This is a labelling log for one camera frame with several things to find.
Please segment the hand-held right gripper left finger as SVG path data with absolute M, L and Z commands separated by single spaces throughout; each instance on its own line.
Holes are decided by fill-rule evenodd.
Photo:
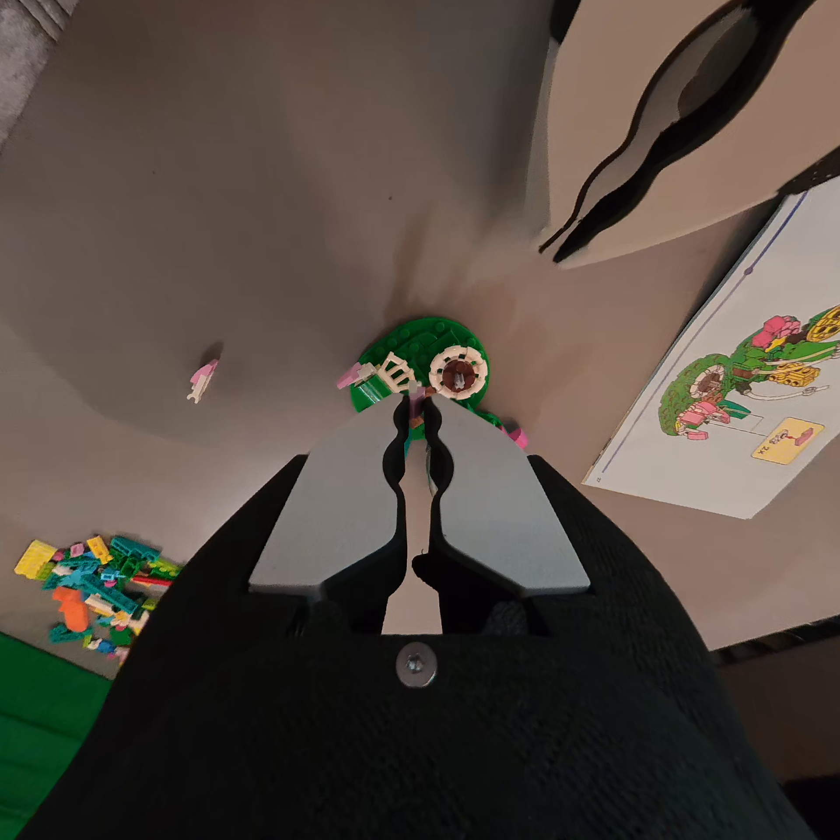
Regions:
M 354 415 L 316 444 L 248 580 L 252 592 L 323 596 L 340 576 L 375 555 L 406 561 L 405 473 L 408 401 L 393 394 Z

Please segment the pile of colourful lego bricks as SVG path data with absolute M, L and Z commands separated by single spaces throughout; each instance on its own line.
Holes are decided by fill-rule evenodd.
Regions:
M 65 547 L 35 539 L 13 572 L 56 606 L 48 644 L 76 646 L 121 666 L 182 569 L 147 543 L 95 534 Z

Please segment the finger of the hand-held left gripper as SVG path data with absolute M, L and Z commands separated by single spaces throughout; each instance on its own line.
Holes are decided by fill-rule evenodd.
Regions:
M 838 146 L 838 2 L 723 2 L 655 72 L 633 116 L 642 162 L 553 253 L 624 256 L 778 195 Z
M 528 221 L 555 253 L 642 162 L 620 151 L 644 90 L 667 57 L 723 6 L 708 1 L 555 2 L 528 163 Z

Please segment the lego instruction booklet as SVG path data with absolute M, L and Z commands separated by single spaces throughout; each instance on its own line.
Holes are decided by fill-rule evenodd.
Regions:
M 588 487 L 749 519 L 838 435 L 839 185 L 787 196 L 652 374 Z

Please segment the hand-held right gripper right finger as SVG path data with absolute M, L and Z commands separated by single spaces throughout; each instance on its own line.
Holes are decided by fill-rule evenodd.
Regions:
M 514 595 L 586 592 L 590 578 L 520 447 L 441 395 L 424 409 L 436 489 L 429 547 Z

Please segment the green sheet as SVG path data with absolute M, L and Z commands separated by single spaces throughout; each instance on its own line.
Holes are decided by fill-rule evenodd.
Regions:
M 111 681 L 1 635 L 1 838 L 12 839 L 88 735 Z

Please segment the green round lego build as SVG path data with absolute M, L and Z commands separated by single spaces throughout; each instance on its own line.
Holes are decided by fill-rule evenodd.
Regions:
M 442 396 L 499 428 L 520 448 L 529 439 L 518 426 L 505 427 L 501 419 L 480 409 L 490 383 L 490 358 L 482 342 L 466 326 L 447 318 L 419 318 L 390 331 L 371 347 L 337 381 L 349 389 L 357 412 L 393 394 L 408 394 L 410 381 L 421 382 L 426 396 Z M 424 415 L 409 424 L 405 450 L 425 438 Z

